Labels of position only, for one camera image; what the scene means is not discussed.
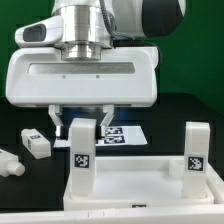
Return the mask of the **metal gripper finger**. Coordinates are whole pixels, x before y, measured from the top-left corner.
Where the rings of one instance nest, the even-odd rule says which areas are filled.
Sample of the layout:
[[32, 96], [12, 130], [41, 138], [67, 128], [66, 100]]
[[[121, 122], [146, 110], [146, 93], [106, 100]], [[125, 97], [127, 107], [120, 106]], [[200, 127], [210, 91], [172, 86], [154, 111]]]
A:
[[48, 114], [55, 125], [55, 135], [57, 139], [64, 138], [64, 124], [61, 120], [63, 114], [63, 108], [61, 105], [49, 105]]
[[97, 138], [103, 139], [106, 136], [106, 128], [109, 126], [114, 118], [114, 106], [104, 105], [103, 106], [104, 118], [100, 125], [97, 127]]

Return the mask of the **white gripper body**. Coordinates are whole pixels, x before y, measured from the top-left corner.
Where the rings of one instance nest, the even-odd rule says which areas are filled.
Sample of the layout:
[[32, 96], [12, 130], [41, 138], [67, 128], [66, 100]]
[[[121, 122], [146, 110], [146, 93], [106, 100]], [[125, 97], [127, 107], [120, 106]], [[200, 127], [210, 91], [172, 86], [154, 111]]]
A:
[[155, 47], [104, 50], [99, 61], [64, 61], [55, 48], [23, 48], [10, 59], [6, 97], [20, 107], [149, 107], [157, 99], [157, 65]]

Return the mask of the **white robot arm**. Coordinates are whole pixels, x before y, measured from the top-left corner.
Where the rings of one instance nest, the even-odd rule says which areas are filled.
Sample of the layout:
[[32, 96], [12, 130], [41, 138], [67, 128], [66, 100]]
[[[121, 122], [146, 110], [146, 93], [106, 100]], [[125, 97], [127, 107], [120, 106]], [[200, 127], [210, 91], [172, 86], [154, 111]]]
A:
[[56, 129], [66, 107], [100, 107], [106, 129], [118, 106], [150, 107], [161, 60], [150, 38], [171, 34], [186, 0], [54, 0], [50, 18], [16, 30], [6, 97], [45, 107]]

